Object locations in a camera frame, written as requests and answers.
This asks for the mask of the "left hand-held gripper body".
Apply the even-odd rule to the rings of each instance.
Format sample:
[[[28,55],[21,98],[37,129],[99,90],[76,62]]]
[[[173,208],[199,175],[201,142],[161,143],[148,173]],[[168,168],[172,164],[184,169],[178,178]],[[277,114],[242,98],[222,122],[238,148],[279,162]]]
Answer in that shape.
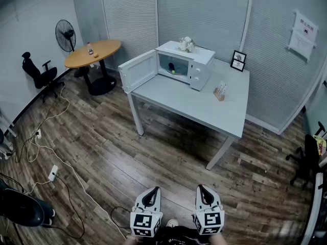
[[[130,229],[134,236],[153,238],[157,233],[163,213],[133,207],[130,213]]]

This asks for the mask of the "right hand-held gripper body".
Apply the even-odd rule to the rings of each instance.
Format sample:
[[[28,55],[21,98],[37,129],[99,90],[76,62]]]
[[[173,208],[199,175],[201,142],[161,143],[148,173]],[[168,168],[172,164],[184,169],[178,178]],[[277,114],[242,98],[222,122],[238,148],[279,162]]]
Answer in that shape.
[[[224,226],[225,211],[222,205],[198,210],[192,214],[193,223],[199,235],[213,235],[221,232]]]

